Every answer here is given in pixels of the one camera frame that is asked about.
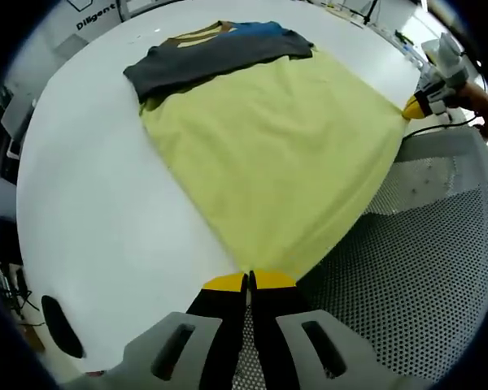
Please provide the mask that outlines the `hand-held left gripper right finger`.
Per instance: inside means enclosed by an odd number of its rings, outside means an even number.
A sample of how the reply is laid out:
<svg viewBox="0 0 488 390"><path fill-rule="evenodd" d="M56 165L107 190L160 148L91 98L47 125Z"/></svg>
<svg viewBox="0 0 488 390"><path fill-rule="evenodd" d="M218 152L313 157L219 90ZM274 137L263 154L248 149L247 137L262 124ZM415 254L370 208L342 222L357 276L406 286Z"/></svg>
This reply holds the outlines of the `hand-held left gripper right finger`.
<svg viewBox="0 0 488 390"><path fill-rule="evenodd" d="M255 347L269 389L389 389L373 347L324 310L312 310L280 272L249 274Z"/></svg>

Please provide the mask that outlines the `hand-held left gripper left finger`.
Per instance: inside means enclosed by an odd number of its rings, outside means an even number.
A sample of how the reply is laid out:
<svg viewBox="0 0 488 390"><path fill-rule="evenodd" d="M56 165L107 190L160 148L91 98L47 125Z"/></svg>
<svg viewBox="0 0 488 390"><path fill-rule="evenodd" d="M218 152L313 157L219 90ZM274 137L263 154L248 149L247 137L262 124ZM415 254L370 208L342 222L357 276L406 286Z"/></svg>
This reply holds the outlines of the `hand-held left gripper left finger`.
<svg viewBox="0 0 488 390"><path fill-rule="evenodd" d="M123 389L230 389L242 348L248 276L206 282L185 313L171 312L127 344Z"/></svg>

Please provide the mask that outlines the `person's right hand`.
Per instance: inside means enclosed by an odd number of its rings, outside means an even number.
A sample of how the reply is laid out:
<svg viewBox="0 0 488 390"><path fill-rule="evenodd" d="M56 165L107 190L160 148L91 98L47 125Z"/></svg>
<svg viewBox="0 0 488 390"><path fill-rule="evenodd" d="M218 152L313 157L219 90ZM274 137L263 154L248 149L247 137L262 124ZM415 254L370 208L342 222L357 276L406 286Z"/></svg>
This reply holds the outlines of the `person's right hand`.
<svg viewBox="0 0 488 390"><path fill-rule="evenodd" d="M467 82L449 98L447 106L483 114L488 111L488 93L479 85Z"/></svg>

